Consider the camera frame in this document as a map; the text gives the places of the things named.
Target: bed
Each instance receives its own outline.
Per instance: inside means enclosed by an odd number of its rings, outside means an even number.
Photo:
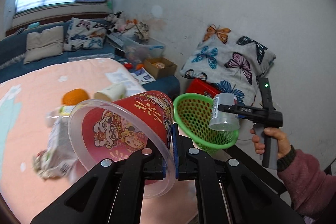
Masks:
[[[48,66],[0,84],[0,191],[21,223],[30,223],[70,186],[66,178],[44,181],[32,169],[33,155],[47,145],[46,113],[58,107],[72,89],[83,88],[92,96],[107,87],[111,82],[105,73],[117,70],[129,77],[115,60],[81,60]],[[134,87],[145,91],[135,81]],[[196,215],[196,204],[194,183],[178,182],[168,194],[144,201],[141,223],[186,223]]]

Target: sweater cuff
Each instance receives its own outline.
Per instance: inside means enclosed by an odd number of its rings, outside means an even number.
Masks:
[[[296,151],[291,145],[291,150],[288,152],[288,154],[277,161],[278,165],[278,172],[284,171],[287,167],[290,166],[290,164],[293,162],[294,158],[296,156]]]

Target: red plastic bucket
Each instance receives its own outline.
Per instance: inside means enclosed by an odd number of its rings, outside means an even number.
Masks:
[[[159,196],[166,193],[175,180],[174,162],[169,152],[173,115],[172,101],[159,91],[144,92],[113,103],[86,100],[76,105],[70,114],[69,138],[87,170],[105,158],[127,159],[131,153],[144,148],[150,138],[164,157],[168,177],[163,181],[147,181],[153,185],[146,185],[145,197]]]

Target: blue sofa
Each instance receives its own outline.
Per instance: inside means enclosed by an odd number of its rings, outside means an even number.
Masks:
[[[102,19],[92,19],[94,22],[108,25],[109,23]],[[64,36],[68,30],[68,22],[58,22],[48,25],[42,25],[37,28],[25,30],[18,35],[11,35],[0,41],[0,66],[6,62],[11,63],[11,60],[18,59],[18,56],[26,52],[26,38],[27,34],[31,32],[41,33],[45,29],[50,29],[55,26],[63,26]],[[34,70],[42,69],[44,67],[62,64],[68,62],[69,57],[79,57],[83,55],[93,55],[93,54],[108,54],[115,53],[115,48],[105,41],[102,49],[99,50],[78,50],[75,52],[64,52],[62,55],[44,58],[39,61],[34,61],[23,65],[23,59],[0,69],[0,83],[7,80],[13,79],[15,77],[25,75]],[[175,76],[169,76],[165,78],[158,79],[154,82],[143,85],[146,90],[159,90],[167,94],[172,100],[175,99],[180,94],[180,84]]]

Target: orange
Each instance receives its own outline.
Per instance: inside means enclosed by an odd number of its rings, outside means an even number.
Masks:
[[[75,89],[65,93],[65,95],[62,98],[62,104],[68,106],[74,106],[88,99],[90,99],[90,97],[85,90]]]
[[[137,64],[137,66],[136,66],[136,70],[139,70],[139,69],[141,69],[141,68],[143,68],[144,67],[144,65],[143,64]]]

